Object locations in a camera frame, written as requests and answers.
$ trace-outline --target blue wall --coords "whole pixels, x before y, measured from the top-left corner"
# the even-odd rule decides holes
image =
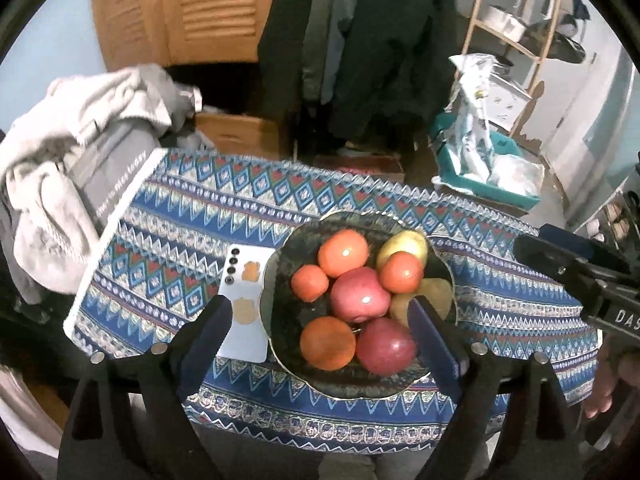
[[[598,118],[584,136],[584,143],[596,158],[605,153],[610,138],[615,135],[617,128],[622,128],[622,131],[625,131],[625,123],[620,124],[620,115],[628,114],[629,112],[629,108],[625,108],[625,104],[634,70],[636,68],[629,54],[623,49],[618,58],[616,74],[607,99],[602,105]]]
[[[606,179],[613,188],[622,183],[638,162],[638,152],[640,152],[640,74],[636,72],[622,140],[606,173]]]
[[[47,0],[0,64],[0,128],[8,131],[54,79],[105,71],[91,0]]]

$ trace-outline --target fruit bowl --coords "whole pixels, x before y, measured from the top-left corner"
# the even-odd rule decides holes
[[[362,234],[370,247],[367,267],[375,267],[382,245],[393,235],[408,228],[396,218],[382,213],[341,211],[295,229],[267,264],[265,289],[260,299],[260,318],[269,336],[271,350],[280,365],[312,388],[334,399],[382,399],[407,389],[429,371],[417,359],[396,374],[381,377],[371,374],[356,358],[345,367],[324,371],[309,365],[300,351],[300,335],[312,320],[331,315],[330,295],[323,294],[313,303],[305,303],[291,289],[292,275],[305,264],[315,264],[322,243],[343,229]],[[453,288],[453,276],[447,264],[428,242],[425,278],[441,278]],[[447,322],[456,324],[457,307],[452,300]],[[353,331],[359,326],[354,324]]]

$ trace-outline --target yellow potato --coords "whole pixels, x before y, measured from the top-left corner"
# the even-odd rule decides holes
[[[453,290],[447,280],[441,278],[425,278],[420,282],[420,287],[411,294],[396,294],[391,298],[389,314],[398,323],[408,327],[406,311],[409,301],[415,296],[425,296],[433,305],[434,310],[442,319],[446,319],[451,309]]]
[[[389,259],[389,256],[400,251],[413,254],[423,265],[427,263],[429,253],[427,240],[416,231],[400,231],[397,235],[389,238],[380,249],[376,259],[376,268],[380,270]]]

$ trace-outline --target screw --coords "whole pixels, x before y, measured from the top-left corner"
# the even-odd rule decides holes
[[[169,345],[167,343],[164,342],[159,342],[159,343],[153,343],[151,345],[151,353],[153,355],[162,355],[166,352],[166,350],[169,348]]]
[[[534,352],[533,358],[536,361],[538,361],[541,365],[546,365],[549,362],[549,358],[542,352]]]
[[[104,361],[104,353],[103,352],[96,352],[95,354],[93,354],[91,356],[91,362],[94,365],[98,365],[102,361]]]
[[[477,355],[485,355],[489,349],[484,343],[473,343],[471,345],[471,351]]]

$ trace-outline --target patterned tablecloth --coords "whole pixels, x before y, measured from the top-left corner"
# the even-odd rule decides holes
[[[91,269],[68,334],[87,354],[112,356],[168,341],[216,294],[230,243],[278,247],[296,226],[338,209],[383,211],[423,231],[452,269],[470,340],[506,356],[544,352],[569,403],[589,393],[598,334],[561,286],[514,261],[513,239],[535,234],[530,226],[456,196],[216,152],[164,153]],[[496,427],[506,401],[495,401]],[[217,358],[185,410],[255,438],[376,453],[432,446],[453,406],[429,376],[388,399],[334,400],[270,356],[260,365]]]

